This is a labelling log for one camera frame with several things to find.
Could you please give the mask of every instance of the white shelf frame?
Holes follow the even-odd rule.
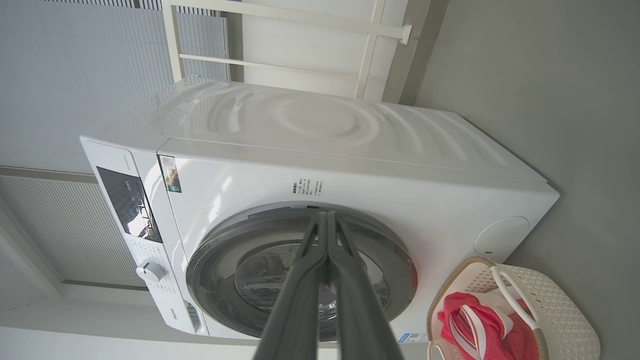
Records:
[[[406,45],[407,41],[409,41],[409,35],[411,34],[411,25],[405,25],[402,28],[397,28],[393,26],[382,25],[380,23],[382,20],[382,11],[385,7],[385,1],[386,0],[376,1],[372,19],[370,22],[366,22],[362,20],[347,19],[320,13],[277,8],[274,6],[240,3],[238,1],[229,0],[162,0],[164,30],[166,31],[166,39],[169,45],[169,58],[171,61],[173,81],[178,82],[179,80],[184,78],[184,67],[182,66],[181,59],[213,61],[217,63],[261,67],[264,69],[287,70],[292,72],[301,72],[304,74],[319,74],[335,76],[339,78],[355,78],[355,76],[352,74],[345,74],[343,72],[334,72],[324,69],[290,67],[285,65],[226,58],[215,58],[210,56],[196,56],[180,53],[180,40],[175,15],[176,6],[190,6],[193,8],[203,8],[221,12],[239,13],[243,15],[270,17],[272,19],[302,22],[305,24],[314,24],[327,26],[329,28],[366,33],[367,43],[365,45],[364,56],[360,64],[360,72],[357,75],[358,81],[356,83],[356,88],[353,95],[357,99],[362,99],[362,97],[364,96],[365,87],[367,86],[369,70],[371,69],[371,62],[373,60],[373,51],[376,46],[376,39],[378,38],[378,35],[396,38],[400,41],[401,44]]]

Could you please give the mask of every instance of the floor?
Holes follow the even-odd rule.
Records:
[[[640,3],[451,0],[416,105],[459,113],[561,193],[508,263],[546,273],[601,359],[637,356]]]

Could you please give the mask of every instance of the basket handle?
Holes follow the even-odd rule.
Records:
[[[509,276],[509,274],[507,274],[503,270],[500,270],[500,268],[498,268],[495,265],[491,267],[491,273],[493,274],[493,279],[495,280],[496,285],[500,289],[500,292],[502,292],[502,296],[504,296],[504,298],[507,300],[509,305],[511,305],[511,307],[518,314],[518,316],[520,316],[520,318],[522,320],[524,320],[524,322],[532,330],[540,329],[540,324],[535,320],[535,319],[539,319],[540,317],[538,316],[538,314],[537,314],[536,310],[533,308],[533,306],[531,306],[531,304],[529,303],[527,298],[524,296],[524,294],[522,293],[522,290],[515,284],[515,282]],[[529,308],[529,311],[531,312],[531,314],[533,315],[534,318],[531,318],[531,316],[529,316],[529,314],[527,314],[527,312],[522,308],[522,306],[520,306],[520,304],[518,304],[518,301],[513,298],[512,294],[507,289],[506,284],[500,278],[501,275],[504,276],[511,283],[511,285],[518,292],[518,294],[520,294],[520,297],[522,297],[522,300],[524,301],[524,303],[527,304],[527,307]]]
[[[433,340],[429,341],[429,345],[427,345],[427,360],[431,360],[432,351],[433,351]]]

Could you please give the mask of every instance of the front-load washer door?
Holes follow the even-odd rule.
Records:
[[[191,294],[219,323],[260,337],[318,209],[335,209],[344,216],[389,321],[412,300],[417,287],[415,267],[387,226],[359,211],[327,204],[274,204],[268,208],[245,211],[220,224],[189,262],[186,279]],[[335,317],[336,296],[331,289],[321,288],[320,341],[336,339]]]

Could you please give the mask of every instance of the brand logo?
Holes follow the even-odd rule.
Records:
[[[129,166],[129,160],[127,159],[127,156],[122,155],[122,157],[124,158],[124,163],[127,165],[127,170],[131,171],[131,167]]]

